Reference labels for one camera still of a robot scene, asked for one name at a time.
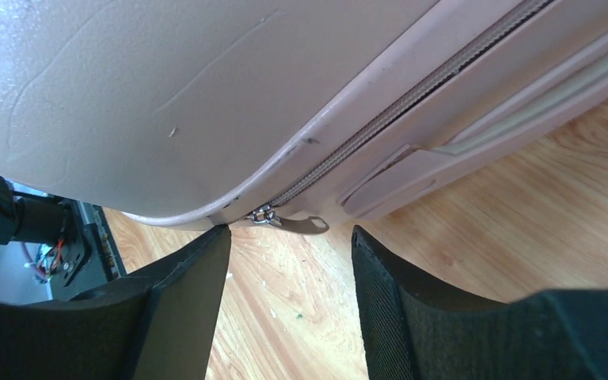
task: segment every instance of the zipper track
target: zipper track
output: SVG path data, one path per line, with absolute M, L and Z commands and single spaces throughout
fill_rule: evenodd
M 402 95 L 388 108 L 379 113 L 372 121 L 357 131 L 344 144 L 332 152 L 325 160 L 316 165 L 307 174 L 297 180 L 287 190 L 272 199 L 268 205 L 280 207 L 289 202 L 329 173 L 343 160 L 354 154 L 365 143 L 386 129 L 423 99 L 446 84 L 469 64 L 481 57 L 504 37 L 516 30 L 532 16 L 547 7 L 553 0 L 526 0 L 486 29 L 462 50 L 449 58 L 437 70 Z

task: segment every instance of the suitcase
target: suitcase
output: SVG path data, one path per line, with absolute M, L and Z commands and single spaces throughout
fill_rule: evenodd
M 0 174 L 153 226 L 380 218 L 608 97 L 608 0 L 16 8 Z

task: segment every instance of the wood grain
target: wood grain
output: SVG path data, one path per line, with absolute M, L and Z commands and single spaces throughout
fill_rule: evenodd
M 107 217 L 129 271 L 198 235 Z M 367 377 L 354 223 L 435 276 L 500 301 L 546 287 L 608 287 L 608 101 L 378 222 L 317 237 L 233 230 L 207 378 Z

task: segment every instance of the zipper pull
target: zipper pull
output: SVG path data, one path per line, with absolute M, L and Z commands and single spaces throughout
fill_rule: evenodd
M 306 220 L 292 220 L 281 218 L 268 204 L 258 208 L 248 215 L 248 219 L 257 226 L 269 225 L 278 230 L 294 232 L 302 235 L 324 234 L 329 230 L 329 225 L 320 217 L 312 216 Z

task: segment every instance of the black cylinder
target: black cylinder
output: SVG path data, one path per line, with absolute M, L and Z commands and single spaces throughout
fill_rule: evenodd
M 62 235 L 66 210 L 63 205 L 21 198 L 16 203 L 19 226 L 14 241 L 56 245 Z

